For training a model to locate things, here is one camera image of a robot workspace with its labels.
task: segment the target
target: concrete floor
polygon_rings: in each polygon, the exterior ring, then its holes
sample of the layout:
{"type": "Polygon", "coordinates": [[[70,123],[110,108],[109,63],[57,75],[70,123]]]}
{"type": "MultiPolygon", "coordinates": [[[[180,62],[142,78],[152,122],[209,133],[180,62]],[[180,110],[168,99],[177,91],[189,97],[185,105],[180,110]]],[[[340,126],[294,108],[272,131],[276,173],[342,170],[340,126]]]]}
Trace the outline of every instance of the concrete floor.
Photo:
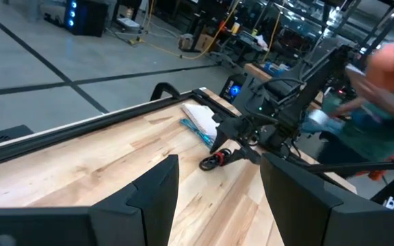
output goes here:
{"type": "MultiPolygon", "coordinates": [[[[218,93],[233,73],[212,66],[214,61],[206,57],[180,59],[147,44],[131,47],[110,35],[73,36],[43,20],[28,23],[24,2],[11,0],[10,6],[0,3],[0,23],[61,74],[46,67],[0,28],[0,130],[24,124],[38,132],[101,114],[95,104],[106,111],[115,111],[145,103],[158,82],[170,82],[181,92],[208,87],[218,93]],[[145,72],[154,74],[140,76],[145,72]],[[90,81],[105,77],[116,78],[90,81]]],[[[156,18],[154,21],[176,31],[156,18]]],[[[156,27],[152,30],[168,35],[156,27]]],[[[179,51],[174,38],[148,36],[146,41],[179,51]]],[[[315,137],[301,139],[298,145],[315,156],[320,141],[315,137]]],[[[388,182],[393,178],[394,172],[386,176],[388,182]]],[[[385,186],[384,181],[373,182],[365,176],[352,178],[350,182],[366,198],[385,186]]]]}

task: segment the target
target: computer tower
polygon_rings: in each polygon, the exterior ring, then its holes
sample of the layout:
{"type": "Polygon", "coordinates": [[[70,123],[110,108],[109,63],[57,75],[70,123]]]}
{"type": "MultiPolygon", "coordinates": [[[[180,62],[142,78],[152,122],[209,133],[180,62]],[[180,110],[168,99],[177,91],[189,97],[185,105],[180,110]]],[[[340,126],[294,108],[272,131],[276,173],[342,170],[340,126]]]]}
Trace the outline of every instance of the computer tower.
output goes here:
{"type": "Polygon", "coordinates": [[[235,97],[241,91],[243,84],[246,82],[246,76],[242,74],[234,74],[227,78],[226,83],[222,91],[220,92],[220,97],[224,100],[232,103],[235,97]]]}
{"type": "Polygon", "coordinates": [[[91,0],[68,0],[64,25],[74,35],[101,37],[109,6],[91,0]]]}

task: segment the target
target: desk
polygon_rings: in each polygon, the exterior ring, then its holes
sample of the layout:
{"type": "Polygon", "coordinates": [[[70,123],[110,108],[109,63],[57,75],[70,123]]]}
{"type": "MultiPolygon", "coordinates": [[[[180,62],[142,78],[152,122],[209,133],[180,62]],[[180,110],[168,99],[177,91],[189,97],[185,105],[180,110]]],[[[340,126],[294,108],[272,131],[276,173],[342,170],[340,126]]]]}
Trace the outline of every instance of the desk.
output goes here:
{"type": "Polygon", "coordinates": [[[235,64],[241,65],[241,63],[244,63],[244,62],[251,62],[251,61],[246,61],[246,58],[244,57],[246,55],[247,50],[250,50],[254,53],[254,56],[252,58],[252,62],[258,58],[259,54],[265,52],[265,49],[260,47],[258,44],[249,43],[249,42],[246,42],[245,40],[241,39],[241,37],[239,36],[241,34],[239,34],[239,33],[232,34],[231,31],[226,30],[226,29],[224,29],[221,33],[228,36],[228,37],[220,46],[220,51],[211,52],[211,55],[217,55],[218,57],[221,58],[221,61],[226,60],[232,67],[234,67],[235,64]],[[239,43],[241,43],[242,48],[241,48],[239,54],[236,54],[235,47],[229,46],[229,43],[232,40],[238,41],[239,43]],[[230,53],[238,55],[238,58],[235,61],[233,61],[230,56],[230,53]]]}
{"type": "MultiPolygon", "coordinates": [[[[244,72],[248,74],[245,84],[248,85],[253,79],[258,79],[260,82],[269,81],[272,77],[266,72],[257,68],[253,64],[246,64],[244,66],[244,72]]],[[[310,109],[321,109],[321,103],[323,102],[323,93],[319,92],[315,97],[315,101],[311,103],[310,109]]]]}
{"type": "MultiPolygon", "coordinates": [[[[205,92],[238,113],[214,93],[205,92]]],[[[179,124],[184,117],[180,103],[175,104],[1,163],[0,207],[89,206],[169,154],[178,154],[179,198],[170,245],[283,245],[264,196],[259,166],[238,161],[201,171],[198,162],[209,150],[179,124]]],[[[224,147],[238,145],[228,141],[224,147]]]]}

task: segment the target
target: blue object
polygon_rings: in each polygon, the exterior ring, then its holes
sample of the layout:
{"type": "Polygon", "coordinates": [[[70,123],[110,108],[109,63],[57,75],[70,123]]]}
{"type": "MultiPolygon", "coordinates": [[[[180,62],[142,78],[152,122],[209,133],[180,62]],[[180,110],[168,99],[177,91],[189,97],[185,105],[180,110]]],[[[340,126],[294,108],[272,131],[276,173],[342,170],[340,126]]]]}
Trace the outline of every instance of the blue object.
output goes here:
{"type": "Polygon", "coordinates": [[[304,123],[300,125],[300,132],[314,134],[326,131],[336,135],[341,131],[343,125],[344,122],[335,119],[329,119],[324,125],[318,125],[306,117],[304,123]]]}
{"type": "Polygon", "coordinates": [[[270,68],[272,67],[272,63],[271,62],[266,62],[265,64],[264,64],[264,69],[266,70],[266,71],[270,71],[270,68]]]}
{"type": "Polygon", "coordinates": [[[197,135],[203,140],[203,143],[204,143],[209,149],[211,149],[211,146],[212,146],[212,144],[213,144],[212,138],[210,138],[208,135],[206,135],[206,134],[200,132],[200,130],[198,130],[197,126],[196,126],[194,123],[192,123],[191,120],[188,120],[188,119],[181,119],[181,120],[180,120],[180,123],[181,123],[183,126],[188,127],[188,128],[189,128],[191,131],[193,131],[195,134],[197,134],[197,135]]]}
{"type": "Polygon", "coordinates": [[[241,88],[238,85],[234,85],[231,87],[231,95],[232,96],[236,96],[238,95],[239,91],[241,90],[241,88]]]}

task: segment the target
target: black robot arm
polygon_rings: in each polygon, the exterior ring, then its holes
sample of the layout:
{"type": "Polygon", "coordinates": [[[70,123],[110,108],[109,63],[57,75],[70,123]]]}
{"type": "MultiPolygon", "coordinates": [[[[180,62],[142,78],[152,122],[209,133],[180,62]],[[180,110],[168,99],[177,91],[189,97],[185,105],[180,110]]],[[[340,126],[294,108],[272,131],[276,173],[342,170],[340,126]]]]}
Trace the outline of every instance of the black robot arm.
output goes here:
{"type": "MultiPolygon", "coordinates": [[[[301,69],[301,79],[305,79],[306,85],[289,106],[276,108],[269,102],[270,100],[267,98],[269,93],[266,93],[266,86],[264,86],[272,82],[268,81],[264,85],[258,85],[253,89],[252,97],[244,105],[247,114],[237,118],[225,119],[215,115],[213,119],[220,125],[217,127],[217,137],[211,153],[214,153],[228,139],[231,139],[236,141],[241,148],[234,151],[235,158],[232,156],[229,163],[239,159],[249,159],[253,163],[259,163],[259,153],[250,147],[250,143],[254,141],[259,141],[264,149],[282,156],[280,153],[281,147],[285,145],[288,139],[298,136],[304,111],[325,86],[328,75],[333,70],[344,69],[347,54],[350,50],[351,48],[346,46],[335,48],[320,57],[312,68],[307,71],[301,69]],[[265,131],[265,134],[263,134],[263,128],[268,128],[268,126],[271,126],[272,130],[265,131]]],[[[293,78],[288,77],[286,79],[293,81],[298,78],[298,72],[294,72],[293,78]]]]}

